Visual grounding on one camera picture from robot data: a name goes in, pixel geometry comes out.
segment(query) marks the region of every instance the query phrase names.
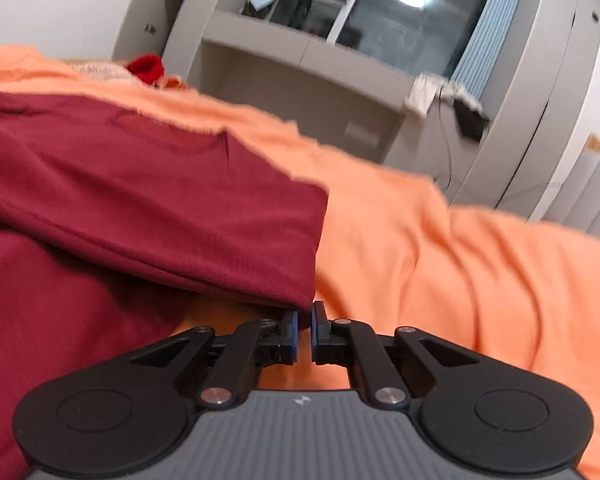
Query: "black circular housing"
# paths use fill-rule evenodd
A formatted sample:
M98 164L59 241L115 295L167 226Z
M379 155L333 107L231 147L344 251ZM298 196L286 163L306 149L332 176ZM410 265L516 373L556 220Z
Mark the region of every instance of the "black circular housing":
M422 403L423 430L452 459L496 474L575 465L592 433L584 400L554 381L501 366L493 375L467 366L456 380L446 376Z
M70 478L107 478L169 452L188 421L176 391L106 382L76 374L45 383L20 402L13 433L29 463Z

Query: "logo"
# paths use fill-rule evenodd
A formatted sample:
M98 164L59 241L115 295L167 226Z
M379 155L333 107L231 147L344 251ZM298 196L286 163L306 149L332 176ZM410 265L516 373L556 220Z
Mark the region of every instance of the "logo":
M299 406L304 406L304 405L308 404L309 402L311 402L311 397L307 397L306 395L301 395L299 397L296 397L294 399L294 402L296 404L298 404Z

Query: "window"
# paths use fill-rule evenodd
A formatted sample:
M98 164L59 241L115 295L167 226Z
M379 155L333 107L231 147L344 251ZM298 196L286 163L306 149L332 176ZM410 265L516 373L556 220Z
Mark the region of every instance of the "window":
M267 19L411 75L451 76L486 0L278 0Z
M326 39L339 12L340 5L324 0L278 0L271 21Z
M486 0L357 0L346 25L360 52L412 75L451 76ZM350 32L343 41L348 44Z

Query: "orange fabric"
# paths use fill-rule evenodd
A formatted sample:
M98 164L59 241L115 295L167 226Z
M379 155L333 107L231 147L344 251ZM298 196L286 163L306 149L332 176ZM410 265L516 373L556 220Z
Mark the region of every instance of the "orange fabric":
M254 108L194 90L92 81L30 48L0 48L0 91L84 94L192 130L227 128L292 177L327 187L316 289L328 315L368 322L379 333L415 325L574 388L596 417L580 471L600 479L599 241L483 208L449 207L426 178L319 146ZM227 303L192 306L186 323L231 330L257 314ZM346 375L305 356L300 365L273 369L265 384L337 388Z

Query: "dark red cloth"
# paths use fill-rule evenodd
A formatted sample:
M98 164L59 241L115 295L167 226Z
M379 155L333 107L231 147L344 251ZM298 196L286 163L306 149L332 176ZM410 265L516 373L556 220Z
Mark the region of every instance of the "dark red cloth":
M0 93L0 480L26 467L18 400L167 336L179 288L307 309L325 210L230 134Z
M191 296L0 224L0 480L23 478L27 468L11 417L29 390L167 337Z
M126 66L134 76L143 83L152 85L164 75L162 58L155 54L145 54L133 60Z
M0 222L109 269L307 310L326 204L228 133L0 93Z

